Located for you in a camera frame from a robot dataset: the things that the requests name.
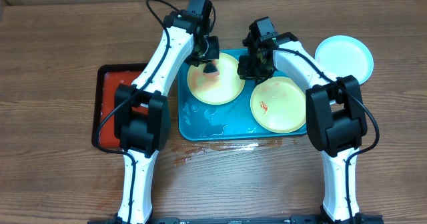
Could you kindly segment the pink and black sponge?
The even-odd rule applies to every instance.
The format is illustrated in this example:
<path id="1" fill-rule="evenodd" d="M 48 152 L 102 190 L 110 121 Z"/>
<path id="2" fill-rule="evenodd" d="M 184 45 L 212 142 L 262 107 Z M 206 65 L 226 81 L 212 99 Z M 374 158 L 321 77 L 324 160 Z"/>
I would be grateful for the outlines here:
<path id="1" fill-rule="evenodd" d="M 213 59 L 209 63 L 205 64 L 203 74 L 207 76 L 218 76 L 220 74 L 217 68 L 217 59 Z"/>

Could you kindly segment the yellow-green plate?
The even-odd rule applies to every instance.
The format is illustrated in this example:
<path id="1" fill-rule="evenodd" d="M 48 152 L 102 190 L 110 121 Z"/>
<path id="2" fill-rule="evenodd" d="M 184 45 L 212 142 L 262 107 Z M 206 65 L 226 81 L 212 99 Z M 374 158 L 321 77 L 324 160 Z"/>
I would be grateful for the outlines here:
<path id="1" fill-rule="evenodd" d="M 306 96 L 288 77 L 257 85 L 250 98 L 254 119 L 274 133 L 291 133 L 306 124 Z"/>
<path id="2" fill-rule="evenodd" d="M 205 65 L 191 66 L 187 72 L 187 85 L 191 94 L 203 103 L 222 105 L 233 101 L 243 90 L 245 81 L 237 73 L 238 60 L 220 53 L 216 60 L 218 75 L 203 73 Z"/>

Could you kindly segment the light blue plate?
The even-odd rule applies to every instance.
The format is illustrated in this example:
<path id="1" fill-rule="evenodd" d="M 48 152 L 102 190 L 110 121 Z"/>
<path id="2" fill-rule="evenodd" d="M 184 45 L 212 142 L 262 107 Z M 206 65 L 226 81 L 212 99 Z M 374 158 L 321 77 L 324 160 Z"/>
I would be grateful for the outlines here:
<path id="1" fill-rule="evenodd" d="M 374 70 L 369 48 L 356 38 L 345 35 L 323 40 L 316 49 L 315 60 L 339 77 L 353 75 L 359 84 L 365 83 Z"/>

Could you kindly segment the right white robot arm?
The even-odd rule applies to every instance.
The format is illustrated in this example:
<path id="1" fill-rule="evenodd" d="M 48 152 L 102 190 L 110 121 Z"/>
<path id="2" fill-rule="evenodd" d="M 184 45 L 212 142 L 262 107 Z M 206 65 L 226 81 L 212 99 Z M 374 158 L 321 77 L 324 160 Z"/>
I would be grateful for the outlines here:
<path id="1" fill-rule="evenodd" d="M 242 41 L 248 55 L 239 58 L 240 79 L 254 81 L 252 113 L 268 118 L 268 127 L 292 117 L 306 124 L 311 144 L 322 156 L 324 200 L 320 223 L 367 223 L 356 200 L 356 161 L 371 114 L 360 84 L 339 77 L 311 57 L 290 32 L 279 34 L 269 17 L 255 20 Z"/>

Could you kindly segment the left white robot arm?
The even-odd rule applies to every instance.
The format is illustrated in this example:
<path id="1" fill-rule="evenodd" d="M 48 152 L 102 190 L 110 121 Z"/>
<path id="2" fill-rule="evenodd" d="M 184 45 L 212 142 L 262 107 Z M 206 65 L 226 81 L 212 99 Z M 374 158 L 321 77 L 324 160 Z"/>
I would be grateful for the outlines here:
<path id="1" fill-rule="evenodd" d="M 184 63 L 199 65 L 219 57 L 218 38 L 210 35 L 213 14 L 210 0 L 189 0 L 186 9 L 173 9 L 160 21 L 161 41 L 145 69 L 131 85 L 117 87 L 114 132 L 125 161 L 123 199 L 117 213 L 121 223 L 150 220 L 155 160 L 171 129 L 167 96 Z"/>

